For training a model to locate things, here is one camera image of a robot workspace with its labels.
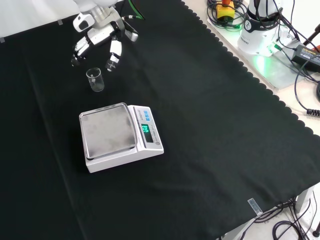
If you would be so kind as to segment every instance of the digital scale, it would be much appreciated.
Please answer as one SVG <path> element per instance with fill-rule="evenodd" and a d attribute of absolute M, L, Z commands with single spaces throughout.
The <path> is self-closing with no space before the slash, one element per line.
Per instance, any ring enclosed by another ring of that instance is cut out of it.
<path fill-rule="evenodd" d="M 119 103 L 79 116 L 90 173 L 164 153 L 151 110 Z"/>

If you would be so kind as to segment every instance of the scale display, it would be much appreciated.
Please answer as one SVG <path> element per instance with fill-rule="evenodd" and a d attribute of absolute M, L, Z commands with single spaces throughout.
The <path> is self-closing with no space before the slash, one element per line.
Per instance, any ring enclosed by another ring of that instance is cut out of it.
<path fill-rule="evenodd" d="M 143 131 L 146 142 L 153 143 L 154 140 L 152 139 L 149 125 L 148 124 L 141 124 L 141 126 L 142 126 L 142 131 Z"/>

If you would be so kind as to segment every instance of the power adapter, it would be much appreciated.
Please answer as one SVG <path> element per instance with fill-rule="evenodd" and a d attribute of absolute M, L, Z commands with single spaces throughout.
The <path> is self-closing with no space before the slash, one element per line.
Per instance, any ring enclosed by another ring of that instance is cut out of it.
<path fill-rule="evenodd" d="M 305 65 L 305 68 L 311 71 L 320 73 L 320 53 L 317 51 L 311 50 L 305 47 L 304 45 L 298 45 L 296 47 L 296 50 L 294 51 L 291 60 L 297 64 L 303 65 L 309 59 L 311 60 Z"/>

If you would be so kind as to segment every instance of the table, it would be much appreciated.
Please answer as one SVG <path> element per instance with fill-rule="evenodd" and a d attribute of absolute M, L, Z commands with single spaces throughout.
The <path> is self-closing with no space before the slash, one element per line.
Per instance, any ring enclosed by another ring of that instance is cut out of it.
<path fill-rule="evenodd" d="M 199 17 L 199 19 L 201 21 L 203 21 L 203 23 L 206 25 L 206 27 L 208 29 L 210 29 L 210 31 L 212 33 L 218 34 L 217 30 L 212 27 L 207 19 L 207 13 L 206 13 L 206 9 L 207 9 L 207 1 L 205 0 L 184 0 L 184 3 L 186 6 L 188 6 L 194 13 L 197 14 L 197 16 Z M 291 14 L 291 7 L 290 4 L 291 2 L 285 2 L 285 10 L 284 10 L 284 15 L 288 16 Z M 315 8 L 312 11 L 317 11 L 317 6 L 320 4 L 319 2 L 314 2 Z M 309 35 L 311 35 L 314 31 L 314 29 L 312 28 L 312 26 L 310 26 L 309 24 L 305 25 L 305 16 L 307 13 L 304 12 L 304 6 L 302 4 L 302 2 L 297 2 L 296 6 L 295 6 L 295 11 L 294 11 L 294 15 L 293 15 L 293 23 L 294 26 L 302 33 L 304 34 L 306 37 L 309 37 Z M 313 17 L 314 22 L 317 22 L 317 18 L 316 18 L 316 14 L 313 14 L 312 12 L 310 12 L 308 14 L 309 16 Z M 246 64 L 245 59 L 242 58 L 242 56 L 238 55 L 237 52 L 233 51 L 232 46 L 230 46 L 230 43 L 225 41 L 223 38 L 219 39 L 223 45 L 225 47 L 227 47 L 229 52 L 232 52 L 232 54 L 234 56 L 237 56 L 240 60 L 243 60 L 244 62 L 244 66 L 248 69 L 248 71 L 250 73 L 252 73 L 252 75 L 259 79 L 260 83 L 265 84 L 266 88 L 271 90 L 271 88 L 269 87 L 269 83 L 265 82 L 265 79 L 261 78 L 259 73 L 256 72 L 256 70 L 252 67 L 250 67 L 248 64 Z M 314 39 L 314 44 L 317 46 L 320 44 L 320 37 L 318 36 L 317 38 Z M 320 80 L 320 74 L 315 74 L 314 77 L 316 79 Z M 297 84 L 297 93 L 299 95 L 300 100 L 303 102 L 303 104 L 305 106 L 308 106 L 308 108 L 311 109 L 320 109 L 320 104 L 317 100 L 316 97 L 316 85 L 310 81 L 302 81 L 299 82 Z M 294 93 L 294 86 L 290 86 L 287 87 L 285 89 L 282 90 L 276 90 L 276 89 L 272 89 L 273 94 L 279 97 L 279 100 L 283 101 L 287 107 L 289 107 L 292 111 L 292 113 L 296 114 L 298 116 L 298 119 L 303 121 L 305 126 L 312 129 L 313 133 L 320 136 L 320 118 L 317 117 L 311 117 L 311 116 L 307 116 L 306 115 L 306 111 L 301 108 L 301 106 L 299 105 L 299 103 L 296 100 L 295 97 L 295 93 Z M 300 201 L 297 204 L 297 211 L 300 212 L 301 210 L 304 209 L 305 205 L 308 203 L 308 199 L 310 198 L 311 194 L 312 194 L 312 190 L 314 187 L 308 188 L 305 191 L 302 192 L 302 194 L 299 196 L 300 197 Z M 230 239 L 236 239 L 236 236 L 241 235 L 240 233 L 243 231 L 243 229 L 245 229 L 246 227 L 248 227 L 251 224 L 251 221 L 243 224 L 242 226 L 238 227 L 237 229 L 235 229 L 231 234 L 229 234 L 229 238 Z"/>
<path fill-rule="evenodd" d="M 72 68 L 71 19 L 0 45 L 5 236 L 211 240 L 255 216 L 248 199 L 266 211 L 320 182 L 319 137 L 179 0 L 157 3 L 100 93 L 85 72 L 108 46 Z M 119 102 L 151 108 L 164 154 L 89 174 L 78 116 Z"/>
<path fill-rule="evenodd" d="M 207 1 L 206 0 L 184 0 L 185 4 L 194 12 L 197 14 L 199 19 L 203 21 L 203 24 L 206 25 L 208 29 L 212 33 L 216 33 L 216 30 L 208 23 L 207 21 Z M 284 15 L 289 16 L 291 14 L 291 1 L 285 2 L 286 4 L 284 8 Z M 310 10 L 310 12 L 307 14 L 304 12 L 304 3 L 303 1 L 296 1 L 296 6 L 294 10 L 293 15 L 293 25 L 307 38 L 314 32 L 314 28 L 317 26 L 317 14 L 316 11 L 318 8 L 320 8 L 320 2 L 313 1 L 312 4 L 314 4 L 315 8 Z M 310 24 L 305 24 L 305 17 L 306 14 L 310 16 L 310 18 L 313 20 L 314 26 Z M 228 42 L 225 42 L 223 39 L 220 39 L 220 41 L 223 43 L 225 47 L 227 47 L 229 52 L 232 52 L 234 56 L 237 56 L 239 59 L 242 59 L 240 56 L 237 55 L 236 52 L 232 50 L 232 47 L 229 46 Z M 314 44 L 320 45 L 320 36 L 317 36 L 314 39 Z M 260 80 L 261 83 L 266 85 L 267 89 L 271 89 L 267 82 L 264 82 L 262 78 L 259 77 L 259 74 L 250 66 L 244 63 L 244 67 L 248 69 L 250 73 L 253 74 L 253 76 Z M 296 100 L 295 92 L 294 92 L 294 86 L 287 87 L 282 90 L 274 90 L 272 89 L 273 94 L 279 97 L 280 101 L 283 101 L 286 106 L 288 106 L 292 113 L 296 114 L 298 116 L 298 119 L 303 121 L 305 126 L 312 129 L 313 133 L 320 136 L 320 118 L 307 116 L 305 113 L 306 111 L 299 105 L 299 103 Z M 297 84 L 297 94 L 299 96 L 300 101 L 305 105 L 308 106 L 310 109 L 320 109 L 320 103 L 317 100 L 316 97 L 316 86 L 314 83 L 310 81 L 301 81 Z"/>

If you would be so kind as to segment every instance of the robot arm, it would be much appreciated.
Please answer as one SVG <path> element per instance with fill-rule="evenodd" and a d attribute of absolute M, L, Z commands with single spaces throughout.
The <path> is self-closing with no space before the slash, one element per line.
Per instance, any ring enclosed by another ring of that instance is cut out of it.
<path fill-rule="evenodd" d="M 282 0 L 275 2 L 278 8 L 282 7 Z M 253 15 L 258 12 L 261 18 L 268 18 L 278 12 L 276 5 L 273 0 L 250 0 L 248 11 Z"/>
<path fill-rule="evenodd" d="M 122 0 L 74 0 L 81 13 L 73 21 L 73 26 L 78 32 L 88 30 L 74 47 L 71 64 L 78 66 L 85 60 L 88 52 L 95 46 L 100 46 L 111 41 L 109 59 L 105 67 L 109 72 L 114 70 L 122 54 L 121 37 L 125 34 L 132 42 L 138 38 L 138 33 L 133 29 L 113 5 Z"/>

